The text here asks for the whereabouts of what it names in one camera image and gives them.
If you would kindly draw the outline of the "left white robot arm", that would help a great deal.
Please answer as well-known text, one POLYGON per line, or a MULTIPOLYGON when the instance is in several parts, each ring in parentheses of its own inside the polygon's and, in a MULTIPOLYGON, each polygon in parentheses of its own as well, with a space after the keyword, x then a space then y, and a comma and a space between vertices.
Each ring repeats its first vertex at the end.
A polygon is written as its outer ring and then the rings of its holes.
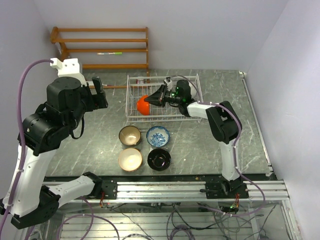
POLYGON ((55 79, 46 88, 46 102, 23 120, 25 150, 18 147, 25 155, 23 168, 16 170, 20 178, 12 203, 8 196, 0 200, 0 213, 10 207, 11 224, 18 230, 46 222, 60 207, 79 197, 101 197, 103 180, 91 172, 55 187, 43 184, 61 142, 68 137, 75 139, 77 127, 85 128, 84 114, 108 107, 101 79, 93 77, 92 82, 95 94, 87 83, 74 77, 55 79))

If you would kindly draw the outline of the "glossy black bowl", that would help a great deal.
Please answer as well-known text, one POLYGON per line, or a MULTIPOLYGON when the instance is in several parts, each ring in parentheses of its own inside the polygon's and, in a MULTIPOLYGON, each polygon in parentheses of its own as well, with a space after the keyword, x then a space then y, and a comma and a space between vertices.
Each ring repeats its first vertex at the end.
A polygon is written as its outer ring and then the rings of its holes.
POLYGON ((147 156, 149 167, 158 172, 168 169, 171 165, 171 160, 170 153, 163 148, 153 149, 147 156))

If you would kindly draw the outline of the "white ceramic bowl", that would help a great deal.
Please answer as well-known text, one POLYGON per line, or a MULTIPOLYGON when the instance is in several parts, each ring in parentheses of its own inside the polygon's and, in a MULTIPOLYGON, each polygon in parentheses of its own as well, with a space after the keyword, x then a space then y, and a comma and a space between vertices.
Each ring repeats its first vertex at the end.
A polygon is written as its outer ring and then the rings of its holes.
POLYGON ((194 98, 197 95, 197 89, 191 81, 189 81, 188 83, 189 83, 189 87, 190 87, 191 97, 194 98))

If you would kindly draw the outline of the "orange red bowl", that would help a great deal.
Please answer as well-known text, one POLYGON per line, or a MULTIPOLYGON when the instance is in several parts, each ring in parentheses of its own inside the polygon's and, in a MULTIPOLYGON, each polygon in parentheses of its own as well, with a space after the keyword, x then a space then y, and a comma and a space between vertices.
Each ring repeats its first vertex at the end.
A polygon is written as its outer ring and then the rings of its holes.
POLYGON ((143 95, 136 103, 137 111, 144 116, 150 115, 150 104, 145 101, 147 97, 148 95, 143 95))

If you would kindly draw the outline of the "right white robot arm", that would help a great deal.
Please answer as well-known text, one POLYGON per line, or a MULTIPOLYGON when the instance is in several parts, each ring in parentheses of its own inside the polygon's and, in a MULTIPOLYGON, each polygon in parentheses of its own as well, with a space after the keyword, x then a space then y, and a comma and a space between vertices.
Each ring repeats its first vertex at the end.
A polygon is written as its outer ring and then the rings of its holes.
POLYGON ((159 89, 147 96, 144 101, 150 105, 164 107, 167 103, 177 107, 185 117, 208 120, 211 133, 219 142, 222 159, 221 194, 226 198, 233 197, 242 185, 238 159, 238 140, 242 131, 242 124, 229 101, 220 103, 201 102, 195 96, 200 92, 187 78, 173 83, 167 77, 159 89))

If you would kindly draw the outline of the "blue patterned white bowl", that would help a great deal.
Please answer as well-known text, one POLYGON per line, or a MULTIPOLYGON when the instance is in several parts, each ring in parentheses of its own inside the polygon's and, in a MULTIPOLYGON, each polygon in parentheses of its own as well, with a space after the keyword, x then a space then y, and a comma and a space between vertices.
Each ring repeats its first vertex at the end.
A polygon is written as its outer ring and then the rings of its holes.
POLYGON ((164 147, 170 141, 170 133, 163 126, 153 126, 146 132, 147 142, 155 148, 164 147))

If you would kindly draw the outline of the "white wire dish rack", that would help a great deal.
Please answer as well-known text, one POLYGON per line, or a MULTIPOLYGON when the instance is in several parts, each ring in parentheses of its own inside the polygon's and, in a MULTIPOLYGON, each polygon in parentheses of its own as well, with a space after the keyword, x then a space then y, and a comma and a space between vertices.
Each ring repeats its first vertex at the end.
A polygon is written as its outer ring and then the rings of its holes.
POLYGON ((128 123, 197 121, 178 107, 188 100, 202 101, 199 75, 127 77, 125 115, 128 123))

